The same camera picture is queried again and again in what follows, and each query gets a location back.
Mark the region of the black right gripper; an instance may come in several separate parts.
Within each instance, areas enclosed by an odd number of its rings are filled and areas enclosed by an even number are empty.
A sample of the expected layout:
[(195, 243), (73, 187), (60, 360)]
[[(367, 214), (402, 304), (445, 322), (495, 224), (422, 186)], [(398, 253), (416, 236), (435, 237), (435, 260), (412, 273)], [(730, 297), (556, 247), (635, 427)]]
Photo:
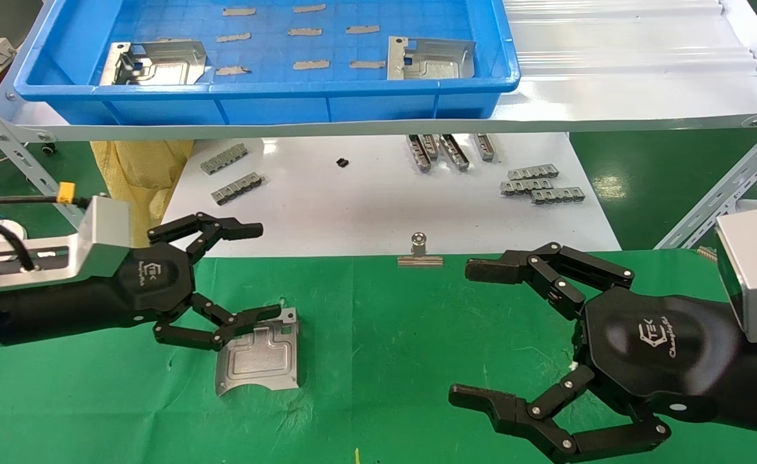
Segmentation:
[[(694, 423), (720, 416), (714, 388), (731, 355), (727, 304), (632, 293), (629, 268), (556, 242), (532, 251), (507, 250), (497, 259), (471, 258), (465, 277), (527, 284), (566, 320), (582, 320), (579, 349), (585, 366), (534, 401), (469, 385), (450, 387), (449, 402), (487, 414), (497, 434), (529, 441), (553, 463), (579, 463), (659, 447), (671, 430), (653, 413)], [(585, 294), (570, 281), (603, 293), (585, 303)], [(555, 416), (589, 387), (631, 422), (576, 434), (560, 428)]]

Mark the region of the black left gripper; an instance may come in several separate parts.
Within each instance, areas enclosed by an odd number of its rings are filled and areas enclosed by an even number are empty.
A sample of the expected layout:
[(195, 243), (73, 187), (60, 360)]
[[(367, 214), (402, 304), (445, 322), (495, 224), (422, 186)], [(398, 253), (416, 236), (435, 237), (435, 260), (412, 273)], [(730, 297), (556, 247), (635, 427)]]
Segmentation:
[[(187, 258), (129, 258), (118, 270), (123, 313), (119, 328), (133, 328), (139, 324), (157, 322), (153, 328), (155, 341), (160, 344), (219, 352), (230, 341), (251, 334), (255, 324), (275, 319), (281, 305), (267, 305), (231, 313), (195, 293), (193, 267), (205, 253), (221, 240), (254, 240), (264, 234), (261, 223), (240, 223), (236, 218), (215, 218), (196, 213), (155, 226), (148, 230), (150, 246), (171, 247), (172, 243), (190, 235), (195, 240), (183, 251)], [(184, 312), (193, 309), (215, 329), (198, 330), (174, 326)]]

